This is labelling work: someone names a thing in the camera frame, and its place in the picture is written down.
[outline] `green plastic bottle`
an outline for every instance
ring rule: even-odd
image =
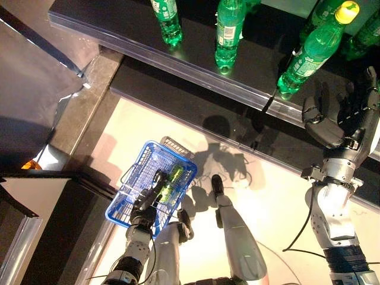
[[[246,13],[256,14],[261,0],[244,0]]]
[[[363,57],[371,46],[380,42],[380,10],[377,10],[364,26],[343,43],[341,53],[348,61]]]
[[[305,44],[296,53],[278,79],[277,86],[281,94],[297,92],[303,83],[332,56],[339,47],[344,28],[359,13],[359,6],[353,1],[345,1],[335,12],[335,17],[314,30]],[[292,95],[282,95],[288,100]]]
[[[173,191],[175,190],[173,185],[181,178],[185,169],[181,165],[174,165],[172,171],[170,172],[168,183],[162,188],[160,194],[162,195],[160,202],[167,204],[170,202]]]
[[[300,44],[302,45],[305,42],[312,31],[322,26],[329,19],[334,18],[335,11],[343,2],[344,0],[321,0],[299,34]]]
[[[217,14],[215,61],[222,72],[231,68],[235,63],[245,14],[246,5],[243,0],[220,0]]]
[[[165,43],[176,46],[183,38],[182,29],[178,20],[176,1],[151,0],[151,3],[160,23],[162,39]]]

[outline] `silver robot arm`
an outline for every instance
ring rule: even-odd
[[[217,223],[224,229],[232,280],[236,285],[268,284],[267,266],[251,231],[224,194],[219,175],[211,180],[216,195]]]
[[[151,234],[138,226],[126,232],[126,250],[102,285],[137,285],[148,260]]]
[[[313,98],[302,110],[307,132],[325,146],[324,165],[302,177],[313,182],[306,194],[311,225],[324,250],[333,285],[379,285],[360,248],[349,216],[350,197],[363,182],[353,177],[379,140],[380,95],[375,70],[366,70],[364,84],[343,102],[339,126],[319,113]]]
[[[180,210],[177,215],[179,221],[169,223],[155,241],[156,251],[151,252],[146,271],[148,285],[180,285],[178,247],[194,233],[186,211]]]

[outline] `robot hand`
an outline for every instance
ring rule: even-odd
[[[318,110],[313,98],[303,105],[307,132],[325,146],[324,165],[305,169],[313,179],[306,195],[315,236],[325,252],[333,284],[379,285],[360,248],[349,216],[349,198],[363,182],[353,177],[375,149],[380,136],[380,95],[376,72],[369,67],[348,98],[341,102],[338,123]]]
[[[379,108],[378,80],[370,66],[341,102],[338,123],[320,113],[313,97],[303,104],[302,121],[308,134],[326,147],[324,157],[347,159],[358,168],[379,141]]]

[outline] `yellow bottle cap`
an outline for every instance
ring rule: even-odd
[[[350,24],[359,13],[359,5],[354,1],[344,1],[335,12],[335,19],[341,24]]]

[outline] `wire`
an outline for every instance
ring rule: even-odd
[[[312,255],[316,255],[316,256],[318,256],[318,257],[322,257],[322,258],[325,258],[326,259],[326,257],[324,257],[323,255],[321,255],[321,254],[316,254],[315,252],[311,252],[311,251],[304,251],[304,250],[302,250],[302,249],[293,249],[293,248],[290,248],[290,249],[288,249],[287,251],[298,251],[298,252],[304,252],[304,253],[306,253],[306,254],[312,254]]]
[[[286,249],[283,249],[283,252],[289,251],[290,248],[295,244],[295,242],[298,240],[298,238],[302,234],[303,230],[305,229],[306,225],[308,224],[308,222],[310,220],[311,212],[313,210],[313,202],[314,202],[314,186],[311,188],[311,200],[310,200],[310,207],[309,207],[308,217],[306,218],[306,221],[303,224],[303,226],[302,226],[301,230],[299,231],[299,233],[297,234],[296,238],[291,242],[291,244]]]
[[[152,273],[153,273],[153,270],[154,270],[154,267],[156,266],[156,245],[154,244],[154,240],[153,240],[153,234],[152,234],[152,231],[150,231],[150,238],[153,242],[153,250],[154,250],[154,262],[153,262],[153,266],[152,266],[152,270],[150,271],[148,277],[141,283],[137,283],[137,285],[141,285],[141,284],[144,284],[146,281],[149,280],[149,278],[151,277]]]
[[[357,276],[354,268],[352,268],[352,272],[354,272],[354,274],[355,274],[355,277],[356,277],[356,280],[357,280],[357,285],[360,285],[360,280],[359,280],[359,278],[358,278],[358,276]]]
[[[111,265],[111,268],[109,269],[108,274],[110,274],[110,273],[113,271],[113,269],[114,269],[115,266],[116,266],[116,263],[117,263],[120,259],[122,259],[123,256],[124,256],[124,254],[122,254],[117,260],[115,260],[115,262]]]
[[[293,271],[293,269],[289,266],[288,263],[286,263],[286,261],[276,252],[274,251],[273,249],[267,247],[265,244],[261,243],[260,241],[256,241],[258,244],[262,245],[263,247],[265,247],[267,250],[269,250],[270,252],[272,252],[275,256],[277,256],[284,264],[285,266],[290,270],[290,272],[293,273],[294,277],[297,279],[298,281],[298,285],[302,285],[301,281],[298,279],[298,276],[296,275],[296,273]]]
[[[93,277],[86,278],[86,280],[93,279],[93,278],[99,278],[99,277],[107,277],[107,276],[108,275],[93,276]]]

